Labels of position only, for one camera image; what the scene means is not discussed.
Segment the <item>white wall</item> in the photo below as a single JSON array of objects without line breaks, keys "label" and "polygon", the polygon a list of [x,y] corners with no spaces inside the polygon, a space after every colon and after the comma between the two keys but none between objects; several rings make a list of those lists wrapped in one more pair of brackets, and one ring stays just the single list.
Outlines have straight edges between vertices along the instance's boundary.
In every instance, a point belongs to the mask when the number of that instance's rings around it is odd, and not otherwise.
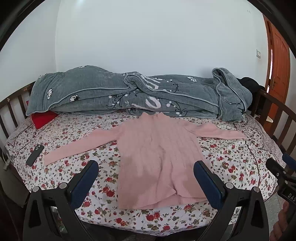
[{"label": "white wall", "polygon": [[58,13],[58,71],[211,77],[225,67],[264,86],[267,59],[263,15],[246,0],[62,0]]},{"label": "white wall", "polygon": [[[293,112],[296,113],[296,58],[293,55],[292,51],[290,50],[290,83],[289,83],[289,89],[286,99],[286,106],[288,106]],[[274,135],[279,138],[281,131],[284,128],[284,125],[287,121],[288,115],[283,113],[281,116],[281,119],[279,121],[279,124],[276,128],[276,131]],[[296,132],[296,123],[292,121],[292,124],[290,126],[290,129],[282,143],[283,147],[285,149],[288,149],[294,135]],[[292,152],[291,156],[296,159],[296,148]]]},{"label": "white wall", "polygon": [[[55,32],[61,0],[47,0],[17,27],[0,52],[0,100],[35,81],[41,74],[56,72]],[[12,102],[18,123],[24,119],[17,101]],[[8,133],[14,130],[8,108],[1,110]],[[5,136],[0,129],[0,139]]]}]

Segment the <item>blue gripper pad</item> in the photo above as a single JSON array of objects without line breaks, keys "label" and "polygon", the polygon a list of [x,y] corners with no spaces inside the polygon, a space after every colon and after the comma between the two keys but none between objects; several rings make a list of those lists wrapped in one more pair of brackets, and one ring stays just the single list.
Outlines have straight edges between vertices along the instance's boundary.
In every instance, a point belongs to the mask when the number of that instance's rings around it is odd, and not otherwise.
[{"label": "blue gripper pad", "polygon": [[205,168],[207,168],[206,165],[204,163],[202,163],[203,164],[202,165],[201,162],[202,161],[197,161],[194,164],[194,167],[193,167],[194,176],[198,181],[198,184],[202,188],[204,194],[206,195],[207,200],[209,201],[211,207],[219,211],[223,206],[222,193],[214,183],[213,179],[209,176],[209,174],[205,170]]},{"label": "blue gripper pad", "polygon": [[296,161],[292,157],[290,157],[287,153],[284,153],[282,158],[292,170],[296,171]]},{"label": "blue gripper pad", "polygon": [[70,207],[74,210],[81,207],[87,193],[91,189],[93,183],[98,177],[99,165],[96,161],[90,160],[83,168],[81,173],[76,174],[70,182],[77,181],[76,185],[71,191]]}]

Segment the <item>gray comforter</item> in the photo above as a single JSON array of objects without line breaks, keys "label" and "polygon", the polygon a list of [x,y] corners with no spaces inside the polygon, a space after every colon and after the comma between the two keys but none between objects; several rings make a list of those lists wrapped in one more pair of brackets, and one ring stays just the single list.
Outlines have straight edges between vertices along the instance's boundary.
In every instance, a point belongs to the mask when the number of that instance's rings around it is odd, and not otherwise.
[{"label": "gray comforter", "polygon": [[125,109],[129,114],[163,112],[239,121],[252,102],[251,93],[227,69],[215,68],[213,78],[187,75],[144,76],[138,72],[112,73],[96,66],[40,76],[26,114],[73,112],[107,114]]}]

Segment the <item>door frame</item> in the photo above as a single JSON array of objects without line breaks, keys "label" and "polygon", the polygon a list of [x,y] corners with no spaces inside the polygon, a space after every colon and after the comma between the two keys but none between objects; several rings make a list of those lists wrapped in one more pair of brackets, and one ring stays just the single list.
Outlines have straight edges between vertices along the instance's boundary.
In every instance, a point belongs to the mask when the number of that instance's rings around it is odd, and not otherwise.
[{"label": "door frame", "polygon": [[[267,33],[267,42],[268,42],[268,64],[267,64],[267,75],[266,75],[266,81],[265,81],[265,90],[267,91],[267,88],[269,86],[269,75],[270,75],[270,65],[271,65],[271,49],[273,48],[273,43],[272,43],[272,28],[271,28],[271,25],[272,24],[267,17],[265,17],[263,15],[263,18],[264,18],[264,22],[265,22],[265,27],[266,27],[266,33]],[[288,89],[289,89],[289,84],[290,84],[290,74],[291,74],[291,60],[290,60],[290,48],[289,48],[289,51],[288,51],[288,58],[289,58],[289,64],[288,64],[288,84],[287,84],[287,88],[286,88],[286,91],[285,91],[285,95],[284,95],[284,100],[283,100],[283,103],[285,104],[286,103],[286,99],[287,99],[287,95],[288,95]],[[271,79],[273,79],[273,75],[274,75],[274,71],[272,71],[271,73]]]}]

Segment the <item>pink sweater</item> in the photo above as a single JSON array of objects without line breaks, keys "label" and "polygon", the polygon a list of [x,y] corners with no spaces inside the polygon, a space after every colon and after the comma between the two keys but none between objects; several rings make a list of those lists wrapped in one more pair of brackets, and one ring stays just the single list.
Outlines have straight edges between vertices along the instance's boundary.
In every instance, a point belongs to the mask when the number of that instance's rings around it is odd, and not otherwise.
[{"label": "pink sweater", "polygon": [[110,130],[96,129],[88,136],[44,157],[48,165],[117,140],[121,155],[118,176],[120,209],[148,209],[206,200],[193,174],[193,165],[205,160],[196,137],[241,139],[238,131],[214,124],[195,125],[163,113],[143,113]]}]

